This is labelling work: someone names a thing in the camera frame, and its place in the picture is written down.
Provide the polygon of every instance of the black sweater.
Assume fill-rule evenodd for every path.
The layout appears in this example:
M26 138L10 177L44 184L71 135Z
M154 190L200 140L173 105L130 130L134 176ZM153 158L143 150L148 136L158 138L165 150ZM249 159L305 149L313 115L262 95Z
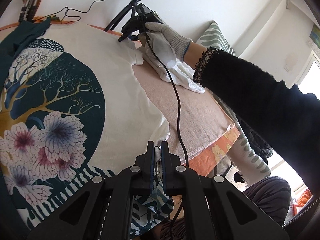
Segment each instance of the black sweater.
M194 80L219 96L301 176L320 191L320 101L288 89L256 65L208 48Z

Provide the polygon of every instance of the white wall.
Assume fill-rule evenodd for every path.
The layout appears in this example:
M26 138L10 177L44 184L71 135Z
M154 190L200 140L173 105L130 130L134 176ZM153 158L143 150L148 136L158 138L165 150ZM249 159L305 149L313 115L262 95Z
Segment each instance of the white wall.
M291 5L250 61L291 87L311 54L307 40L312 27L313 21Z
M0 27L16 22L22 3L10 6L15 11L0 19ZM42 0L37 15L45 16L59 11L64 6L79 10L87 10L94 0ZM110 20L130 0L109 0L93 5L88 14L82 15L86 23L105 27ZM209 21L216 20L225 37L233 45L244 30L251 24L269 0L142 0L150 9L164 19L164 21L180 32L182 35L194 40L208 27ZM116 30L127 21L129 16Z
M319 25L319 23L317 22L315 16L313 15L313 13L311 12L309 6L306 4L306 2L304 0L290 0L290 3L294 4L295 6L297 6L302 12L304 12L316 25Z
M243 59L251 58L276 26L285 10L286 0L270 0L233 46L236 55Z

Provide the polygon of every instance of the black power cord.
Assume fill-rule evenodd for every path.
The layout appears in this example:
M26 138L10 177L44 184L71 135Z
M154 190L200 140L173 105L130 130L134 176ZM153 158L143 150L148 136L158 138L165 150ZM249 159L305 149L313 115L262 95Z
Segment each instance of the black power cord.
M188 159L188 153L187 153L187 149L186 147L184 146L184 143L182 141L182 138L181 138L181 135L180 135L180 112L181 112L181 103L180 103L180 98L179 98L179 94L177 92L177 89L176 89L176 85L174 84L173 80L172 80L172 77L170 75L170 72L169 70L167 69L167 67L165 66L165 64L162 63L162 61L158 58L158 56L154 53L152 47L150 46L150 42L149 42L149 37L147 35L147 30L146 30L146 27L145 27L145 22L143 22L142 24L142 28L143 28L143 32L146 36L146 40L147 40L147 43L148 43L148 46L149 46L149 49L150 51L152 52L153 56L155 56L155 58L160 62L160 64L164 67L164 69L166 70L166 72L168 73L169 75L169 78L170 78L170 81L171 81L171 84L173 86L173 89L174 89L174 92L176 94L176 97L177 97L177 101L178 101L178 117L177 117L177 133L178 133L178 138L179 138L179 141L180 141L180 144L182 146L182 149L183 149L183 153L184 153L184 157L186 159L186 166L189 167L189 159ZM173 219L171 220L171 223L170 223L170 226L169 226L169 233L170 233L170 238L171 240L174 240L173 238L173 233L172 233L172 228L173 228L173 225L175 223L175 221L177 220L177 217L178 215L180 214L181 210L183 208L183 201L181 202L175 216L173 217Z
M181 102L180 102L180 98L179 98L179 94L177 92L177 89L176 89L176 85L174 84L173 80L172 80L172 77L170 75L170 72L169 70L167 69L167 67L165 66L164 63L162 63L162 61L158 58L158 56L154 53L150 43L149 43L149 37L147 35L147 30L146 30L146 27L144 26L145 23L142 24L142 28L143 28L143 31L144 31L144 34L146 36L146 40L147 40L147 43L148 43L148 46L149 46L149 49L151 50L153 56L155 56L155 58L157 59L157 61L160 62L160 64L164 67L164 69L166 70L166 72L168 73L169 75L169 78L170 78L170 81L171 81L171 84L173 86L173 89L174 89L174 93L176 94L176 97L177 97L177 101L178 101L178 116L177 116L177 133L178 133L178 138L179 138L179 141L180 141L180 144L181 144L181 147L183 149L183 153L184 153L184 157L186 159L186 166L189 167L189 160L188 160L188 153L187 153L187 149L186 147L184 146L184 143L182 141L182 138L181 138L181 134L180 134L180 112L181 112Z
M55 14L57 14L57 13L60 13L60 12L63 11L64 9L67 9L67 10L65 11L64 17L61 19L60 23L62 23L62 21L64 20L65 17L70 17L70 18L79 17L79 19L77 19L76 21L69 21L69 22L66 22L65 24L68 24L68 23L71 23L71 22L78 22L78 21L81 20L81 16L79 16L79 15L77 15L77 16L69 16L69 15L68 15L68 11L76 11L76 12L80 12L80 13L88 13L88 12L91 10L91 7L92 7L92 5L93 5L95 2L103 2L103 1L106 1L106 0L95 0L95 1L93 1L92 4L90 5L89 9L88 9L86 12L79 11L79 10L77 10L77 9L73 9L73 8L69 8L69 7L65 6L65 7L64 7L63 9L61 9L60 11L55 12L55 13L52 13L52 14L49 14L49 15L46 15L46 16L44 16L44 17L41 17L40 19L37 19L37 20L41 20L41 19L43 19L43 18L47 18L47 17L49 17L49 16L51 16L51 15L55 15Z

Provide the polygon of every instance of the striped pattern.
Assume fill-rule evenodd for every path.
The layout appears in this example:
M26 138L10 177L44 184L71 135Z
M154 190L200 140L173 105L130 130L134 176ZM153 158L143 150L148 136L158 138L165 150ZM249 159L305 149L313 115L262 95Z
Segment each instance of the striped pattern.
M222 49L233 56L236 56L235 51L230 46L226 38L222 35L222 32L218 24L214 21L210 27L204 32L200 39L196 42L204 47L214 47Z
M291 201L291 189L287 181L269 177L252 185L243 194L280 226L283 225Z
M85 165L71 183L65 183L66 187L59 195L51 195L41 205L28 208L27 226L32 230L94 176L107 178L114 175L112 171L104 172L99 168ZM154 190L151 196L136 196L135 198L132 211L131 239L153 228L153 226L168 217L172 210L172 197L164 194L162 182L155 172Z

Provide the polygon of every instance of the dark green fabric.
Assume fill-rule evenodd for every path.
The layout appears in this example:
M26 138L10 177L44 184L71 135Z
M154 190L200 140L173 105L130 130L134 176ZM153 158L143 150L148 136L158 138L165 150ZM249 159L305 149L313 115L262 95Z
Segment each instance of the dark green fabric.
M12 33L0 43L0 91L8 77L13 60L33 40L41 36L50 26L50 18L42 23L23 21ZM30 230L22 221L13 205L0 169L0 211L9 228L19 236L26 238Z
M41 36L49 26L49 17L42 23L23 21L0 43L0 91L2 91L5 79L8 77L13 60L31 41Z

